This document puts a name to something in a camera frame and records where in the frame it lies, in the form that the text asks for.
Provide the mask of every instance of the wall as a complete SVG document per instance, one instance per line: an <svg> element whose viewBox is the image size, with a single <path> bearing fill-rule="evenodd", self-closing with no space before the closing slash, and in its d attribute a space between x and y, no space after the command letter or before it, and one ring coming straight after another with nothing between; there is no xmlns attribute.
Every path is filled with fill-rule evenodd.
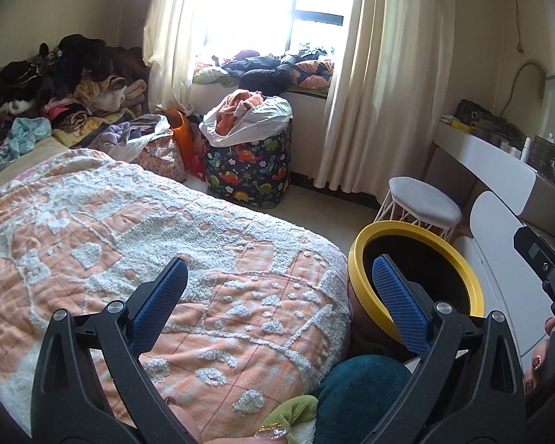
<svg viewBox="0 0 555 444"><path fill-rule="evenodd" d="M516 51L515 0L502 0L504 44L497 81L494 111L499 113L509 97L518 67L530 58L539 60L549 73L555 71L555 0L518 0L524 53Z"/></svg>
<svg viewBox="0 0 555 444"><path fill-rule="evenodd" d="M120 25L122 47L141 47L150 0L125 0Z"/></svg>
<svg viewBox="0 0 555 444"><path fill-rule="evenodd" d="M453 114L461 99L490 109L500 66L502 0L454 0L454 55L443 114Z"/></svg>
<svg viewBox="0 0 555 444"><path fill-rule="evenodd" d="M119 40L124 0L0 0L0 67L37 54L42 42L55 46L81 33Z"/></svg>

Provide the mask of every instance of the light blue cloth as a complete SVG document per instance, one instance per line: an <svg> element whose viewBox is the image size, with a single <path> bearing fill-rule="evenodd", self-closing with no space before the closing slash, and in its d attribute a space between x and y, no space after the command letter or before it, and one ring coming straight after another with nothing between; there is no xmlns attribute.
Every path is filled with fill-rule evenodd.
<svg viewBox="0 0 555 444"><path fill-rule="evenodd" d="M47 118L15 118L0 147L0 170L33 150L39 140L50 136L51 124Z"/></svg>

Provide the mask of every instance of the fingernail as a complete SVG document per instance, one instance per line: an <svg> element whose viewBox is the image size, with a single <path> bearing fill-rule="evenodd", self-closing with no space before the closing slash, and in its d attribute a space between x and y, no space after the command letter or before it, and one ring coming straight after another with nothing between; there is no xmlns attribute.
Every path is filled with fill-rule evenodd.
<svg viewBox="0 0 555 444"><path fill-rule="evenodd" d="M524 393L528 396L529 394L532 394L533 391L534 391L534 382L526 381L526 384L524 384Z"/></svg>
<svg viewBox="0 0 555 444"><path fill-rule="evenodd" d="M280 423L262 425L255 433L255 439L277 440L287 436L289 429Z"/></svg>
<svg viewBox="0 0 555 444"><path fill-rule="evenodd" d="M541 356L536 356L533 359L533 370L539 370L539 367L543 364L543 358Z"/></svg>

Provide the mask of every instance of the orange quilt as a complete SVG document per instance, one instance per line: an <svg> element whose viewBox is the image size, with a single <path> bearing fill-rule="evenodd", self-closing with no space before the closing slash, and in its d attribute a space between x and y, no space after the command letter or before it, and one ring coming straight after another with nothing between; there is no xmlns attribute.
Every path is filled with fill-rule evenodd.
<svg viewBox="0 0 555 444"><path fill-rule="evenodd" d="M0 399L30 431L51 314L101 311L179 255L189 283L140 361L205 440L252 435L345 352L345 256L325 238L93 150L68 151L0 191ZM118 418L130 417L102 357Z"/></svg>

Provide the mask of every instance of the white curtain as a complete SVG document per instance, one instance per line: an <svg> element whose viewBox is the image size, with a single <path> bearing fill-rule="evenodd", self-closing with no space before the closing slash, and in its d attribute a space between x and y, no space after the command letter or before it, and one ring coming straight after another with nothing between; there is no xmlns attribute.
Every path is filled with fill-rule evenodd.
<svg viewBox="0 0 555 444"><path fill-rule="evenodd" d="M353 0L327 100L314 185L381 202L419 175L450 75L454 0Z"/></svg>
<svg viewBox="0 0 555 444"><path fill-rule="evenodd" d="M215 4L216 0L152 0L144 28L151 112L193 110L189 91L195 53L204 46L207 18Z"/></svg>

